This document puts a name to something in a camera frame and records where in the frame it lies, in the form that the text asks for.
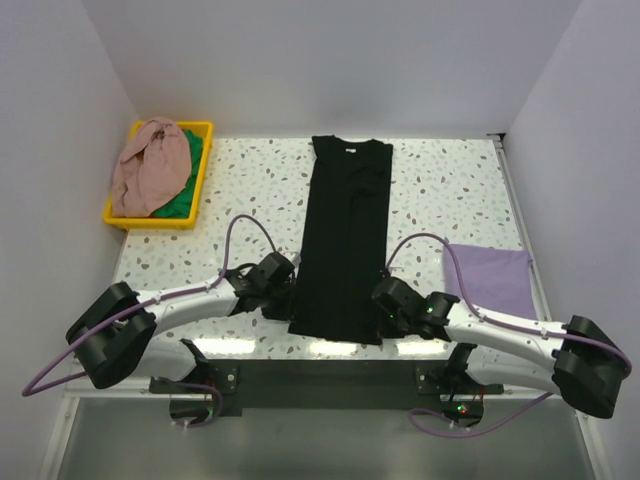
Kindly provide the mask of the black t shirt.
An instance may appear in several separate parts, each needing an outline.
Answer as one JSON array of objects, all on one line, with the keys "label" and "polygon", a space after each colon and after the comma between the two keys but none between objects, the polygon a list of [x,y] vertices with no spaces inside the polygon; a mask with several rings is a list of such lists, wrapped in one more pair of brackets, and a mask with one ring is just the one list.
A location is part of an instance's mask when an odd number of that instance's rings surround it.
[{"label": "black t shirt", "polygon": [[393,147],[378,140],[312,139],[315,162],[289,333],[378,345]]}]

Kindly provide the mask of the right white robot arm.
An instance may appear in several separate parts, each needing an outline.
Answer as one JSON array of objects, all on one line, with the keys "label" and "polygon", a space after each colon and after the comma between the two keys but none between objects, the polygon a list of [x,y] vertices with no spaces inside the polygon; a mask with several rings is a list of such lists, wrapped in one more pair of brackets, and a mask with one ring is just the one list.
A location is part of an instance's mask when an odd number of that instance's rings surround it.
[{"label": "right white robot arm", "polygon": [[572,408],[612,418],[628,360],[590,319],[546,322],[481,309],[443,292],[421,296],[406,282],[383,279],[373,302],[393,327],[454,348],[433,378],[449,393],[513,385],[560,396]]}]

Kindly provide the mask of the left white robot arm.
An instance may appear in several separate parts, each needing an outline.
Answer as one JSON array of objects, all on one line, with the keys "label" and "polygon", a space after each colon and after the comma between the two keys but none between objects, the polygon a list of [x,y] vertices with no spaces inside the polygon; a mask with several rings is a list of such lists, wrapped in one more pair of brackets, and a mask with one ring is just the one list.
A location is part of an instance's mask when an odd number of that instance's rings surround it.
[{"label": "left white robot arm", "polygon": [[97,389],[133,376],[168,378],[196,392],[207,380],[204,355],[191,341],[163,346],[153,339],[207,318],[278,306],[293,289],[294,273],[294,263],[271,252],[257,264],[182,288],[136,292],[119,282],[69,328],[66,341]]}]

